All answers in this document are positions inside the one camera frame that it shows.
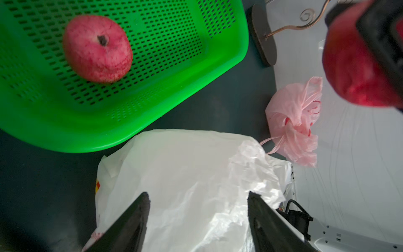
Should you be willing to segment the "white printed plastic bag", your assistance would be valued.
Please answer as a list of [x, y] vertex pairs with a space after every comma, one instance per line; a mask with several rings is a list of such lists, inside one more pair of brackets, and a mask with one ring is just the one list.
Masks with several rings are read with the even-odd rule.
[[98, 165], [97, 227], [84, 250], [147, 192], [145, 252], [252, 252], [248, 194], [260, 194], [277, 209], [291, 171], [289, 161], [267, 155], [249, 136], [142, 132]]

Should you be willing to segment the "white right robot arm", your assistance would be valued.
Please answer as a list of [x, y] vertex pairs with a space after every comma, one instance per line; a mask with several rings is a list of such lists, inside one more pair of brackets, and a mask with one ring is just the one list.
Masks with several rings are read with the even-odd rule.
[[[324, 1], [267, 5], [271, 26], [302, 25]], [[275, 35], [277, 87], [323, 78], [316, 168], [294, 166], [296, 200], [314, 217], [312, 243], [322, 251], [403, 251], [403, 114], [366, 108], [340, 98], [326, 79], [322, 18], [312, 28]]]

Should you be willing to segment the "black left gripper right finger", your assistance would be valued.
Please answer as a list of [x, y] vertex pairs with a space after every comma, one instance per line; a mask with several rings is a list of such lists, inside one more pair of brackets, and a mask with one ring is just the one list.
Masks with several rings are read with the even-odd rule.
[[313, 252], [273, 210], [252, 191], [248, 195], [248, 219], [256, 252]]

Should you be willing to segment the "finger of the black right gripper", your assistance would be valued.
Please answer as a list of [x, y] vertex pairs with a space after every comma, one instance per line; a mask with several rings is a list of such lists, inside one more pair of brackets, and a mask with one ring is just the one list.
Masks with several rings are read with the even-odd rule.
[[[341, 9], [335, 15], [353, 4], [336, 4]], [[403, 98], [403, 2], [373, 1], [356, 22], [356, 28], [392, 87]]]

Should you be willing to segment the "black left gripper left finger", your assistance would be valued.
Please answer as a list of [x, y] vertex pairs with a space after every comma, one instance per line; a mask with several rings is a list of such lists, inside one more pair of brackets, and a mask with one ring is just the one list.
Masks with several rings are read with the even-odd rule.
[[151, 202], [143, 192], [118, 220], [87, 251], [140, 252], [142, 250]]

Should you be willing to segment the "red apple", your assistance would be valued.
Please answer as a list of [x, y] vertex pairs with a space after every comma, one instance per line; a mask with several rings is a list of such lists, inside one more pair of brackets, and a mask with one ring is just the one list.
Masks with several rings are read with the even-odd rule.
[[326, 78], [344, 100], [366, 107], [403, 107], [387, 76], [356, 28], [356, 22], [373, 1], [355, 3], [338, 15], [335, 6], [327, 14], [328, 28], [322, 63]]
[[119, 81], [129, 72], [133, 62], [125, 31], [104, 16], [73, 18], [65, 28], [63, 50], [72, 70], [93, 83]]

